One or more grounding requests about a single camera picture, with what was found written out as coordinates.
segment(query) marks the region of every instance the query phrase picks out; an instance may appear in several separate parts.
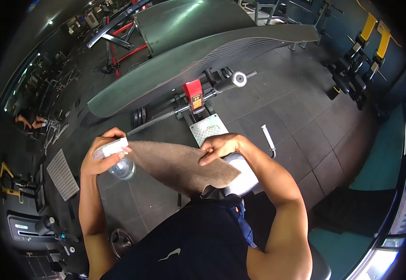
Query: brown towel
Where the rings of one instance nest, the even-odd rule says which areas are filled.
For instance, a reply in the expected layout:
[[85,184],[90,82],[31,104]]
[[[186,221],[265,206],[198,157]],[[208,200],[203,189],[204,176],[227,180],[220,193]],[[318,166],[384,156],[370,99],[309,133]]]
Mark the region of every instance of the brown towel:
[[240,172],[221,159],[200,166],[205,154],[196,148],[149,141],[129,141],[133,150],[125,155],[153,178],[188,197],[203,193],[206,186],[221,189],[229,185]]

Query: warning sticker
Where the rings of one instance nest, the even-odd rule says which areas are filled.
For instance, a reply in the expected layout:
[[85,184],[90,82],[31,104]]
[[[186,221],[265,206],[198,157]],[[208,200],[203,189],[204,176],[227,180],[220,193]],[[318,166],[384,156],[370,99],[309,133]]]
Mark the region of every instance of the warning sticker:
[[203,104],[200,95],[192,97],[192,109],[200,108],[202,105]]

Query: diamond plate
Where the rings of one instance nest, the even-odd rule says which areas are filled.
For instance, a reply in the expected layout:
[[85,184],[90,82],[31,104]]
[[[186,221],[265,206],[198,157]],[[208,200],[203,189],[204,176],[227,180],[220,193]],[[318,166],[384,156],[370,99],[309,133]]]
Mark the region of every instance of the diamond plate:
[[199,147],[208,137],[228,133],[228,130],[217,114],[200,120],[199,122],[189,126],[189,128]]
[[63,149],[58,151],[46,170],[64,201],[80,190],[64,157]]

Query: person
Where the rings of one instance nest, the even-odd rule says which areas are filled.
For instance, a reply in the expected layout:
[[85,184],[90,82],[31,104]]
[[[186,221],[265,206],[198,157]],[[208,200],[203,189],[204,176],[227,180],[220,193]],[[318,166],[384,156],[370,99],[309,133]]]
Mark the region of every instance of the person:
[[20,109],[17,116],[15,117],[15,123],[21,123],[24,125],[23,130],[27,131],[28,129],[38,129],[41,127],[46,126],[47,121],[42,116],[35,116],[35,120],[30,124],[28,120],[30,120],[31,112],[29,109]]
[[[264,252],[252,248],[225,200],[191,200],[117,260],[106,233],[97,175],[116,164],[123,152],[93,160],[93,152],[125,137],[117,127],[95,138],[81,167],[79,221],[89,261],[89,279],[309,279],[312,256],[307,213],[288,171],[246,137],[228,133],[207,138],[200,165],[238,152],[248,162],[276,216]],[[131,152],[130,147],[123,148]]]

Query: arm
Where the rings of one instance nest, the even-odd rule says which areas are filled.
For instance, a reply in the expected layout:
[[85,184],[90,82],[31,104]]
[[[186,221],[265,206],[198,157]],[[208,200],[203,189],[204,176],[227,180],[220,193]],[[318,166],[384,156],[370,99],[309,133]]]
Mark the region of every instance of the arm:
[[206,139],[201,149],[207,154],[200,165],[237,151],[256,174],[276,207],[265,253],[248,247],[246,267],[251,279],[309,279],[312,256],[307,241],[307,213],[292,176],[281,165],[239,134]]
[[24,123],[24,129],[25,126],[28,126],[30,129],[32,129],[32,125],[28,123],[28,121],[22,115],[18,116],[18,121],[22,121]]
[[124,153],[113,154],[102,160],[94,160],[92,155],[97,148],[114,141],[113,137],[125,137],[125,133],[114,127],[95,138],[83,159],[80,172],[78,218],[88,255],[90,280],[100,279],[117,261],[108,242],[105,212],[97,186],[97,174],[105,172],[110,166],[118,163]]

